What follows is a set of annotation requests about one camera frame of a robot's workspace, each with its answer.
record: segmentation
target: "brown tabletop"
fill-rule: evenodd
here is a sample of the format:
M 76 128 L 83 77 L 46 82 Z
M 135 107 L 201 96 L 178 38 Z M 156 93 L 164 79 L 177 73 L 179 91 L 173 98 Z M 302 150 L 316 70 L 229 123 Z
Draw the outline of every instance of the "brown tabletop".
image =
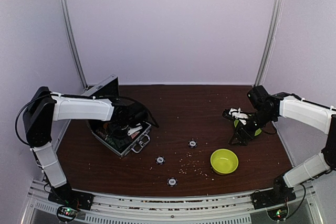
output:
M 278 135 L 262 133 L 248 146 L 229 146 L 232 122 L 224 109 L 252 110 L 249 86 L 122 86 L 120 94 L 144 103 L 160 128 L 141 153 L 119 158 L 92 136 L 85 121 L 70 126 L 58 150 L 60 163 L 73 188 L 133 196 L 199 196 L 236 193 L 272 186 L 275 177 L 291 168 Z M 189 148 L 189 140 L 197 147 Z M 229 175 L 215 174 L 210 156 L 228 148 L 239 158 Z M 155 159 L 165 157 L 158 165 Z M 178 185 L 170 187 L 174 177 Z

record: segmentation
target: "metal pole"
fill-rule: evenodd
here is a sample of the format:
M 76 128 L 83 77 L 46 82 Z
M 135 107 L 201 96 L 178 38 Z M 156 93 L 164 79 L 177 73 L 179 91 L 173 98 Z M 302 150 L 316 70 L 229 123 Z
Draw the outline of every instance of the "metal pole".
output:
M 261 59 L 261 64 L 259 67 L 255 86 L 262 84 L 265 71 L 267 70 L 269 57 L 272 51 L 272 45 L 273 45 L 272 42 L 274 40 L 275 31 L 279 23 L 279 15 L 281 13 L 281 7 L 282 7 L 282 0 L 274 0 L 271 22 L 269 25 L 267 40 L 264 48 L 264 53 L 262 55 L 263 57 Z
M 77 69 L 77 73 L 79 75 L 81 84 L 83 86 L 83 89 L 85 90 L 88 87 L 88 84 L 84 76 L 83 67 L 79 60 L 78 51 L 77 51 L 75 38 L 74 38 L 74 33 L 72 31 L 72 26 L 70 22 L 67 0 L 60 0 L 60 1 L 61 1 L 62 11 L 63 11 L 64 22 L 66 26 L 66 31 L 67 31 L 67 37 L 68 37 L 68 41 L 70 45 L 70 50 L 72 53 L 72 57 L 74 58 L 73 60 L 75 62 L 75 67 Z

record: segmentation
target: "yellow-green bowl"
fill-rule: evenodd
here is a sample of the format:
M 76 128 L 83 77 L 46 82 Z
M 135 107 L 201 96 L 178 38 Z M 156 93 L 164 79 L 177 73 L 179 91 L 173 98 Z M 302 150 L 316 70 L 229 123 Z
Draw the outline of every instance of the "yellow-green bowl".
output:
M 233 122 L 233 125 L 235 126 L 235 128 L 237 127 L 238 122 L 239 122 L 239 120 L 235 120 Z M 254 133 L 254 136 L 260 135 L 260 133 L 261 133 L 261 129 L 257 129 L 256 132 Z
M 218 149 L 210 157 L 213 170 L 220 174 L 233 173 L 238 167 L 237 155 L 228 149 Z

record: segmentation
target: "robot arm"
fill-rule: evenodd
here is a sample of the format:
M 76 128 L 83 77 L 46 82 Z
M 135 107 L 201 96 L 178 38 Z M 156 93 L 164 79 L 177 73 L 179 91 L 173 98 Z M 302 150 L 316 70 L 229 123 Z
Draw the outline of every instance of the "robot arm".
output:
M 23 113 L 27 143 L 38 166 L 47 176 L 52 193 L 49 200 L 79 208 L 90 209 L 93 195 L 72 190 L 51 145 L 53 121 L 64 119 L 86 119 L 118 122 L 128 131 L 127 123 L 137 125 L 146 120 L 147 111 L 137 104 L 124 105 L 119 99 L 98 99 L 80 95 L 64 95 L 40 87 Z
M 282 203 L 284 198 L 295 199 L 293 187 L 336 169 L 336 110 L 319 105 L 295 94 L 278 93 L 269 95 L 263 86 L 256 86 L 248 92 L 254 113 L 244 113 L 240 109 L 224 110 L 223 117 L 239 120 L 230 144 L 247 145 L 255 137 L 255 131 L 279 116 L 291 118 L 321 130 L 328 135 L 327 144 L 321 153 L 277 177 L 274 188 L 262 193 L 254 193 L 255 208 Z

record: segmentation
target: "black cable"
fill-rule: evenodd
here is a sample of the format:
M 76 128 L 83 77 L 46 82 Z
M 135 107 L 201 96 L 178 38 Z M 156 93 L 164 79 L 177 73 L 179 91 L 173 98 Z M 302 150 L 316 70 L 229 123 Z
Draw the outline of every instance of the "black cable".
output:
M 306 193 L 307 193 L 306 187 L 305 187 L 303 184 L 301 184 L 301 186 L 302 186 L 303 189 L 304 189 L 304 193 L 303 193 L 302 201 L 300 202 L 300 204 L 298 205 L 298 207 L 294 210 L 294 212 L 292 212 L 292 213 L 290 214 L 290 216 L 287 216 L 287 217 L 285 218 L 285 220 L 288 220 L 289 218 L 291 218 L 291 217 L 292 217 L 292 216 L 299 210 L 299 208 L 301 207 L 303 201 L 304 201 L 305 198 L 306 198 Z
M 130 97 L 124 97 L 124 96 L 119 96 L 119 95 L 103 95 L 101 97 L 96 97 L 96 99 L 105 99 L 105 98 L 125 99 L 125 100 L 129 100 L 131 102 L 135 102 L 135 103 L 141 105 L 142 107 L 145 108 L 145 110 L 148 112 L 149 116 L 151 117 L 151 119 L 154 122 L 154 123 L 151 123 L 151 122 L 148 122 L 148 123 L 151 124 L 154 127 L 157 127 L 157 128 L 160 127 L 159 124 L 157 123 L 156 119 L 154 118 L 152 112 L 145 105 L 143 105 L 141 102 L 139 102 L 139 101 L 137 101 L 133 98 L 130 98 Z
M 298 99 L 298 100 L 302 100 L 302 98 L 299 97 L 297 94 L 292 93 L 292 94 L 290 94 L 290 95 L 292 95 L 293 97 L 295 97 L 295 98 Z
M 50 186 L 50 190 L 52 191 L 52 194 L 54 196 L 56 196 L 63 204 L 65 204 L 67 206 L 69 204 L 69 202 L 67 200 L 63 200 L 61 197 L 59 197 L 58 194 L 53 189 L 53 187 L 51 186 L 51 184 L 49 184 L 49 186 Z
M 44 187 L 43 187 L 43 190 L 44 190 L 46 193 L 49 193 L 49 194 L 50 194 L 50 193 L 51 193 L 51 191 L 47 191 L 47 190 L 46 190 L 46 186 L 47 186 L 47 185 L 49 185 L 49 184 L 48 184 L 48 183 L 46 183 L 46 184 L 44 185 Z
M 40 99 L 43 99 L 43 98 L 45 98 L 45 97 L 50 97 L 50 96 L 52 96 L 52 95 L 55 95 L 55 94 L 46 94 L 46 95 L 42 95 L 41 97 L 37 97 L 37 98 L 31 100 L 30 102 L 28 102 L 26 105 L 24 105 L 24 106 L 20 109 L 19 113 L 17 113 L 16 119 L 15 119 L 15 134 L 16 134 L 17 138 L 18 138 L 23 144 L 25 144 L 25 145 L 29 145 L 29 146 L 30 146 L 30 144 L 28 144 L 27 142 L 25 142 L 25 141 L 20 137 L 19 132 L 18 132 L 18 130 L 17 130 L 17 122 L 18 122 L 18 120 L 19 120 L 19 117 L 20 117 L 21 113 L 22 113 L 22 112 L 23 112 L 29 105 L 31 105 L 32 103 L 34 103 L 34 102 L 36 102 L 36 101 L 38 101 L 38 100 L 40 100 Z
M 66 219 L 66 218 L 61 219 L 58 215 L 59 215 L 59 214 L 62 214 L 62 215 L 63 215 L 63 213 L 62 213 L 62 211 L 61 211 L 62 208 L 69 208 L 69 207 L 68 207 L 68 206 L 59 206 L 59 207 L 57 208 L 57 210 L 56 210 L 56 217 L 57 217 L 57 219 L 58 219 L 59 221 L 68 223 L 68 222 L 72 222 L 72 221 L 77 217 L 77 214 L 78 214 L 78 213 L 77 213 L 76 215 L 72 216 L 71 219 Z
M 273 127 L 273 129 L 274 129 L 274 132 L 268 132 L 268 131 L 265 131 L 264 128 L 261 128 L 261 131 L 264 132 L 264 133 L 267 134 L 267 135 L 275 135 L 275 134 L 277 134 L 277 133 L 278 133 L 277 128 L 275 128 L 275 126 L 274 126 L 272 123 L 271 123 L 271 125 L 272 125 L 272 127 Z

